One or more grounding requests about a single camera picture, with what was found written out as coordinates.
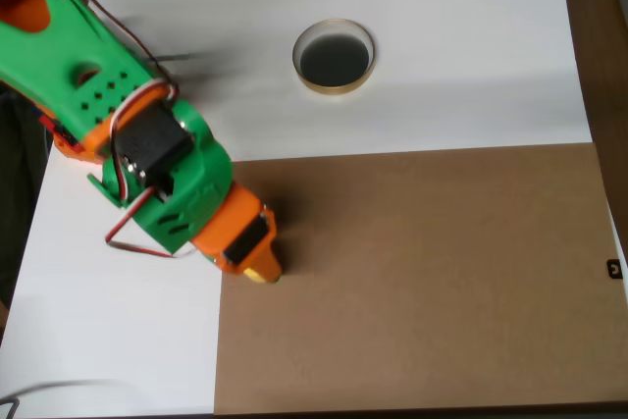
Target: ventilation hole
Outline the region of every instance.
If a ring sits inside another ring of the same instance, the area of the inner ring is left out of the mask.
[[[166,215],[162,216],[157,220],[158,225],[163,225],[164,223],[168,223],[169,221],[175,221],[179,218],[179,215]]]
[[[92,79],[99,72],[100,70],[98,68],[90,65],[81,64],[80,66],[78,66],[73,72],[73,77],[75,78],[77,88],[84,85],[88,80]]]
[[[187,228],[189,228],[189,225],[178,225],[169,230],[168,234],[173,235],[175,233],[180,233],[181,231],[185,231]]]

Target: circular cup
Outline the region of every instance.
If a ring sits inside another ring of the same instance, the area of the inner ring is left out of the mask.
[[[312,90],[341,95],[362,85],[373,72],[375,41],[356,22],[323,20],[296,40],[292,63],[301,81]]]

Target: red wire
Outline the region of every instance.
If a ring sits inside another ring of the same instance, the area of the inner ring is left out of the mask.
[[[144,206],[144,204],[150,199],[151,196],[155,194],[157,191],[156,186],[151,186],[145,191],[141,196],[138,197],[137,201],[134,201],[127,213],[121,218],[121,220],[114,226],[114,228],[107,233],[105,236],[105,242],[111,247],[116,249],[127,250],[129,252],[138,252],[140,254],[148,254],[154,255],[157,257],[164,257],[167,259],[176,258],[177,256],[170,254],[168,252],[163,252],[160,250],[150,249],[148,247],[141,247],[139,245],[129,244],[127,242],[118,242],[116,240],[112,240],[114,236],[125,226],[126,223],[139,211],[139,209]]]

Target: orange robot part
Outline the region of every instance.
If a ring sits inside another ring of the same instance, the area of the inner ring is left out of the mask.
[[[225,251],[258,217],[266,221],[268,232],[235,264],[226,257]],[[271,250],[271,241],[276,235],[274,213],[253,193],[233,182],[223,205],[191,242],[213,258],[223,272],[244,274],[255,282],[273,283],[282,274],[282,267]]]

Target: robotic arm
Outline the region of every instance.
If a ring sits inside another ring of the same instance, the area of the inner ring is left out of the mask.
[[[90,181],[125,209],[116,248],[174,257],[190,241],[224,272],[274,282],[273,212],[233,181],[232,163],[168,73],[131,52],[95,0],[0,0],[0,80],[31,100],[67,156],[102,164]],[[133,218],[165,251],[119,242]]]

